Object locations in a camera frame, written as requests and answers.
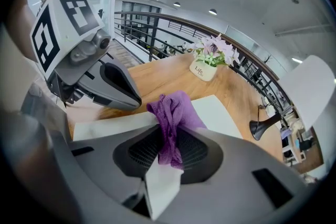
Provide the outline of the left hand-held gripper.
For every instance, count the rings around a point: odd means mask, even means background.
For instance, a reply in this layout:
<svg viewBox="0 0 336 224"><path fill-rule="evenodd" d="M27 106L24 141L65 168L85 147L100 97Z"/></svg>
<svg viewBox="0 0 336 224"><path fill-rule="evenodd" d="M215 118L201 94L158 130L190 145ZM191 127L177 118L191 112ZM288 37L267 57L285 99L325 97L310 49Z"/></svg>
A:
<svg viewBox="0 0 336 224"><path fill-rule="evenodd" d="M110 39L89 0L46 0L30 32L38 69L62 102L81 99L78 86L92 93L95 103L132 111L142 99L117 65L99 60ZM100 74L91 79L85 73L97 61Z"/></svg>

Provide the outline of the light gray shorts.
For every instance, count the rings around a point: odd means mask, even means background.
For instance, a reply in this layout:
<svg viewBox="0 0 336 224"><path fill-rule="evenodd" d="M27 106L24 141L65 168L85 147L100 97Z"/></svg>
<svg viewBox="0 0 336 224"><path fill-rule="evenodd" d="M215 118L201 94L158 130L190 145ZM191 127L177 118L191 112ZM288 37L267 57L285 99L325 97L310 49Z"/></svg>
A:
<svg viewBox="0 0 336 224"><path fill-rule="evenodd" d="M44 125L65 126L66 113L35 83L32 83L23 100L20 111L36 118Z"/></svg>

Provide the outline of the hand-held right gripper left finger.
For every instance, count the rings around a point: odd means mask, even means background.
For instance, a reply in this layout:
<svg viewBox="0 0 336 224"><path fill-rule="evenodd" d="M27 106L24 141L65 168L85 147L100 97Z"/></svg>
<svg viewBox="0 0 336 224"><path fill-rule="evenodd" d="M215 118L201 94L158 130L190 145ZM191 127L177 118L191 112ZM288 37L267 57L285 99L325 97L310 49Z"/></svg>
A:
<svg viewBox="0 0 336 224"><path fill-rule="evenodd" d="M143 197L146 170L129 155L158 125L67 143L59 138L59 168L75 200L80 224L153 224L131 206Z"/></svg>

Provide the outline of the white rectangular board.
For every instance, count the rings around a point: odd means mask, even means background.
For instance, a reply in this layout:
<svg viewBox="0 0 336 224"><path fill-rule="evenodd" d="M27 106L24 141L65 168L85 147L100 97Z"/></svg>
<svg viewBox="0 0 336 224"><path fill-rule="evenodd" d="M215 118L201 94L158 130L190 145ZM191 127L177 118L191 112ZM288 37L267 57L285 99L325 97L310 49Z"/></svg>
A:
<svg viewBox="0 0 336 224"><path fill-rule="evenodd" d="M224 105L215 95L209 95L192 101L199 118L206 127L214 132L242 138L236 124ZM150 112L143 112L119 118L82 122L75 124L73 140L81 141L115 135L157 124L156 117ZM155 154L154 163L145 174L145 200L149 207L150 218L157 220L180 190L182 172L170 165L158 164Z"/></svg>

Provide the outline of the black metal railing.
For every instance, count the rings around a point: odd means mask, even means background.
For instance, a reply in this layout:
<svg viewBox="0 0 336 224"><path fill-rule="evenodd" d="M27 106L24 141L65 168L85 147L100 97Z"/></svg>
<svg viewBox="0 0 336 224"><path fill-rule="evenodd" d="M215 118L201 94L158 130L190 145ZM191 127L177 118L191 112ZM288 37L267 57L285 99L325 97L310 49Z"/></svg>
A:
<svg viewBox="0 0 336 224"><path fill-rule="evenodd" d="M147 55L148 60L159 60L178 54L186 54L197 41L207 40L220 33L202 24L161 13L115 12L114 33ZM239 53L239 63L232 70L242 76L278 113L293 112L293 105L278 83L278 76L251 50L225 34L222 40Z"/></svg>

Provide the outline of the purple cloth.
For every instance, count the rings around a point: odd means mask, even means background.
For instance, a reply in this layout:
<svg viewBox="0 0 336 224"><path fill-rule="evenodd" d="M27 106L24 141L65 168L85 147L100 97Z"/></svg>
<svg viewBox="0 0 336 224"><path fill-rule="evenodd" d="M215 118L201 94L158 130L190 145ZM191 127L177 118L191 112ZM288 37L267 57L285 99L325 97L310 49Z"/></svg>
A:
<svg viewBox="0 0 336 224"><path fill-rule="evenodd" d="M163 146L159 150L158 163L183 170L181 152L177 147L177 128L206 128L189 95L181 90L168 95L161 94L159 100L148 103L146 108L155 115L162 131Z"/></svg>

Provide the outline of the person's left forearm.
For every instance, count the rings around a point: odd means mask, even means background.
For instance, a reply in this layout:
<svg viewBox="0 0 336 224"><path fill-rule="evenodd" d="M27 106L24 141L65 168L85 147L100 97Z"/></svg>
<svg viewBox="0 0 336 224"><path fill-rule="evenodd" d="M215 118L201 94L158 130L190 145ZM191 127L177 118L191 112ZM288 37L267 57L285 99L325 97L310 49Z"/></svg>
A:
<svg viewBox="0 0 336 224"><path fill-rule="evenodd" d="M10 8L6 28L14 44L24 57L37 62L32 42L30 41L30 32L34 26L36 17L28 7L26 0L17 0Z"/></svg>

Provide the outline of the black lamp base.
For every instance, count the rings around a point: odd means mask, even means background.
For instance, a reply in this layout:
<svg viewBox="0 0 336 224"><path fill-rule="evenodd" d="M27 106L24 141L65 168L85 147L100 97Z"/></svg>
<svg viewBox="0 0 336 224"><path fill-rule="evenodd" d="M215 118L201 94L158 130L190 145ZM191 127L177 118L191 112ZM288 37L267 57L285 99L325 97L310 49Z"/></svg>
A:
<svg viewBox="0 0 336 224"><path fill-rule="evenodd" d="M311 55L282 77L278 84L289 98L289 106L264 121L250 121L249 128L255 140L265 131L285 119L286 113L295 110L305 130L310 129L328 105L336 88L331 68L319 57Z"/></svg>

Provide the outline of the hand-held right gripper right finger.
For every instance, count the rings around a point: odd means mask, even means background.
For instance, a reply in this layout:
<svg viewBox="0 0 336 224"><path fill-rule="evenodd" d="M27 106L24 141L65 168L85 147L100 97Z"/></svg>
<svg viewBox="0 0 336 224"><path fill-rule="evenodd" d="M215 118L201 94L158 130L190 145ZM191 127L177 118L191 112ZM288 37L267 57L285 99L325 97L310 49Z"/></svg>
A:
<svg viewBox="0 0 336 224"><path fill-rule="evenodd" d="M254 143L203 128L194 131L220 146L223 161L207 181L182 185L160 215L161 223L275 223L279 209L307 190L298 173Z"/></svg>

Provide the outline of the pink flowers in white pot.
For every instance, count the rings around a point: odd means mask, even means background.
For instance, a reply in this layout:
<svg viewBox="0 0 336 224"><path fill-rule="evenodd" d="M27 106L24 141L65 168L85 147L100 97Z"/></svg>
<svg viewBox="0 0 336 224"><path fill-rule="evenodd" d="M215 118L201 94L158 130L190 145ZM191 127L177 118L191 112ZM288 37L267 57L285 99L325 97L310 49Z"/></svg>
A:
<svg viewBox="0 0 336 224"><path fill-rule="evenodd" d="M239 52L232 44L227 44L220 33L217 37L203 37L188 46L194 55L190 71L202 81L211 81L218 66L234 66L240 64Z"/></svg>

